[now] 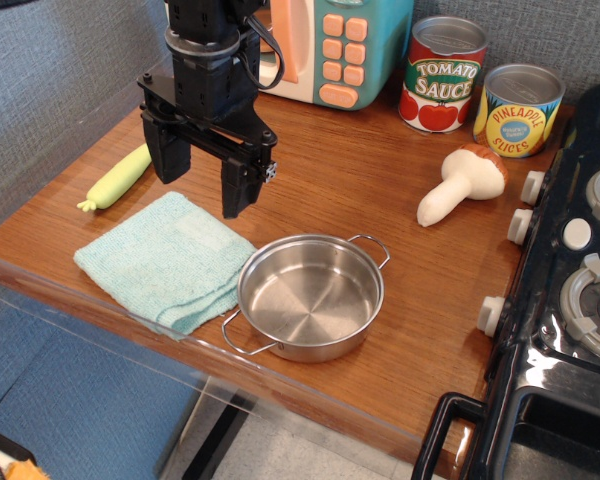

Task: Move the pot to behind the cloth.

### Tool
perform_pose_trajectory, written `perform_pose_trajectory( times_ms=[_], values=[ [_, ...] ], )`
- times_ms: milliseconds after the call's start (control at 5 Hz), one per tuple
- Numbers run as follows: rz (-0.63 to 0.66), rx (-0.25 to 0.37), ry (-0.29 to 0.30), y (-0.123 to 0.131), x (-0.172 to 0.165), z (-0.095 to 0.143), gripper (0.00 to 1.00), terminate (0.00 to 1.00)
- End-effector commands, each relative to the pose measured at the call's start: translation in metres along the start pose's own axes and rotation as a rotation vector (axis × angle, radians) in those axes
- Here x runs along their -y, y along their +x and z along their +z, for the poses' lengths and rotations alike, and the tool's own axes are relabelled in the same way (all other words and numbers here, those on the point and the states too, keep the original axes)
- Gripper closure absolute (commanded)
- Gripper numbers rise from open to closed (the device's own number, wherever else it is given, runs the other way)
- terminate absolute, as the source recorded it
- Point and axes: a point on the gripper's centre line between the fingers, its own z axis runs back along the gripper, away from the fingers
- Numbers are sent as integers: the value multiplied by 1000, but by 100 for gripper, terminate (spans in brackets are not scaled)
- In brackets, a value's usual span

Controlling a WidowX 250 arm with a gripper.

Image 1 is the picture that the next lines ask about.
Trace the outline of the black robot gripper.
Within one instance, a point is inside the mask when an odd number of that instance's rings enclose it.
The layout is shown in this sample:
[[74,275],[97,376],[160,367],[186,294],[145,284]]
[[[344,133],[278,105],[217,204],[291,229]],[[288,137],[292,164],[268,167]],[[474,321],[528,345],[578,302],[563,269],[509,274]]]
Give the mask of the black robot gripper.
[[206,44],[173,42],[170,77],[146,72],[138,78],[144,103],[145,144],[163,184],[191,166],[196,147],[222,161],[222,214],[235,219],[257,202],[277,164],[276,134],[256,114],[262,88],[260,41],[230,38]]

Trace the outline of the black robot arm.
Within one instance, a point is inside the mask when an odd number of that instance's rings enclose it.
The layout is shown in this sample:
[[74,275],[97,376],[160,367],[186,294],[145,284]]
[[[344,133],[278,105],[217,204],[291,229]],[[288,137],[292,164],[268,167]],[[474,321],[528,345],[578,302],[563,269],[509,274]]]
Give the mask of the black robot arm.
[[159,179],[171,183],[198,148],[222,162],[223,215],[256,203],[275,175],[275,133],[256,114],[260,42],[277,43],[256,18],[260,1],[170,1],[165,41],[173,74],[145,73],[141,116]]

